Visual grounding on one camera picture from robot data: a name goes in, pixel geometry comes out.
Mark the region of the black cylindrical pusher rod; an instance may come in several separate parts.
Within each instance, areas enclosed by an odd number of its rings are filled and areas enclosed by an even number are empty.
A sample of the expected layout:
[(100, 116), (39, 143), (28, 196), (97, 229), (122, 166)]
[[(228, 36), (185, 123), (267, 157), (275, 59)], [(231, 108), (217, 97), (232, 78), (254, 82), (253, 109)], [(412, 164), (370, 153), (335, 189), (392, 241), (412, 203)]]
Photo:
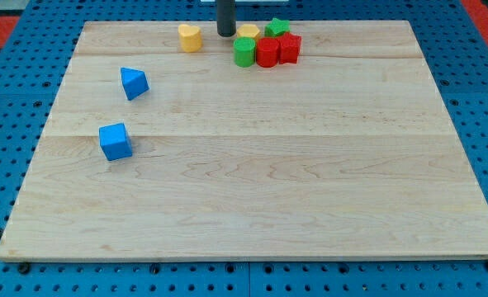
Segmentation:
[(216, 26), (222, 37), (231, 37), (236, 32), (235, 0), (216, 0)]

